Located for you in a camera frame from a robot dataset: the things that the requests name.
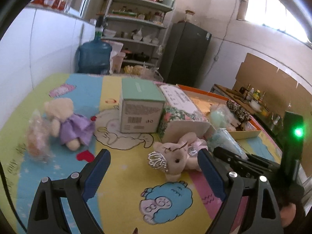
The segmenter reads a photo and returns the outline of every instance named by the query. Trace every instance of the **purple dress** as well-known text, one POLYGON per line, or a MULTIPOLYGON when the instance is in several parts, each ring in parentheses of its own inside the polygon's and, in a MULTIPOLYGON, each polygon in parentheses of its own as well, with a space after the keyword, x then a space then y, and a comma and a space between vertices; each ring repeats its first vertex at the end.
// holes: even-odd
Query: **purple dress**
POLYGON ((95 124, 87 117, 73 114, 60 125, 60 141, 66 144, 76 138, 80 139, 81 144, 89 145, 95 124))

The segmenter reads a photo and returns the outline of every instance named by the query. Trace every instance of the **leopard print cloth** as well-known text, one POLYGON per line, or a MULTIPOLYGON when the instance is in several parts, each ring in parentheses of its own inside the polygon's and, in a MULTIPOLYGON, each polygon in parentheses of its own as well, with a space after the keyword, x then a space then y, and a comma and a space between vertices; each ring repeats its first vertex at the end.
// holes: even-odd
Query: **leopard print cloth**
POLYGON ((241 123, 251 120, 250 113, 247 112, 241 105, 230 99, 227 101, 227 108, 229 108, 230 111, 238 117, 241 123))

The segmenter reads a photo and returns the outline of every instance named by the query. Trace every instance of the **cartoon cloud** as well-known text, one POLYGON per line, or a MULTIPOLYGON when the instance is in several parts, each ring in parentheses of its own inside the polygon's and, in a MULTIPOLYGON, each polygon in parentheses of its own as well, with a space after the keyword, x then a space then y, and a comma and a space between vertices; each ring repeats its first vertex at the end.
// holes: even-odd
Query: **cartoon cloud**
POLYGON ((174 220, 193 203, 192 191, 184 181, 146 188, 141 196, 145 197, 139 204, 143 220, 152 225, 174 220))
POLYGON ((144 148, 149 148, 154 142, 151 134, 147 133, 127 133, 119 132, 119 110, 107 109, 96 116, 96 129, 94 135, 103 145, 113 149, 128 150, 139 144, 144 144, 144 148))

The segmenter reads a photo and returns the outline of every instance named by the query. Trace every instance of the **play mat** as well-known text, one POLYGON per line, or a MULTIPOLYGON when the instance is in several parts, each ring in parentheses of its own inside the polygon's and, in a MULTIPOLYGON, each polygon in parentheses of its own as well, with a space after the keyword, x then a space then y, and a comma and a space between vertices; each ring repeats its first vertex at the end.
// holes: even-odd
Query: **play mat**
MULTIPOLYGON (((184 172, 180 182, 167 183, 162 172, 152 169, 147 154, 159 140, 156 134, 122 134, 118 131, 118 103, 121 78, 84 74, 53 74, 37 86, 16 108, 0 131, 0 160, 9 191, 19 217, 27 226, 32 201, 41 179, 68 177, 80 171, 102 149, 111 153, 111 165, 88 206, 105 234, 205 233, 221 206, 200 172, 184 172), (25 150, 24 134, 35 109, 51 98, 71 98, 75 113, 88 118, 97 115, 104 127, 97 128, 88 148, 72 152, 51 140, 52 157, 47 163, 36 162, 25 150), (158 197, 170 200, 170 208, 154 209, 158 197)), ((261 132, 256 138, 239 141, 249 153, 280 162, 276 146, 261 132)), ((243 216, 247 198, 243 198, 235 229, 243 216)), ((67 200, 62 200, 73 234, 80 233, 67 200)), ((18 233, 17 223, 0 184, 0 208, 18 233)))

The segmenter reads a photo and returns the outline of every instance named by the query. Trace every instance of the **barcode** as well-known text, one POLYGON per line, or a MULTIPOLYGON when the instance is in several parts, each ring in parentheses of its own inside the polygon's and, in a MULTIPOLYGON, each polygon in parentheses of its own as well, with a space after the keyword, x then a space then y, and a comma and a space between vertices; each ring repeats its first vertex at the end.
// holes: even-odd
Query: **barcode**
POLYGON ((128 117, 128 123, 141 123, 142 117, 128 117))

